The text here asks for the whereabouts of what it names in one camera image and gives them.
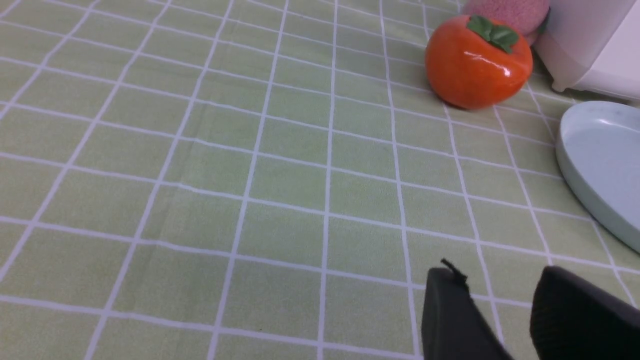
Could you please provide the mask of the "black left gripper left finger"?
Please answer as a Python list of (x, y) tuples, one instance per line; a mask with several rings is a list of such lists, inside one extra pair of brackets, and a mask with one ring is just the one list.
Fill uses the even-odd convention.
[(422, 312), (425, 360), (511, 360), (471, 296), (467, 276), (452, 262), (427, 273)]

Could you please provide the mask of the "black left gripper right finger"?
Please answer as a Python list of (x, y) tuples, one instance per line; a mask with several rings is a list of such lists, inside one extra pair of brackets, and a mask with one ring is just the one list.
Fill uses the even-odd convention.
[(560, 266), (535, 287), (530, 337), (541, 360), (637, 360), (640, 312)]

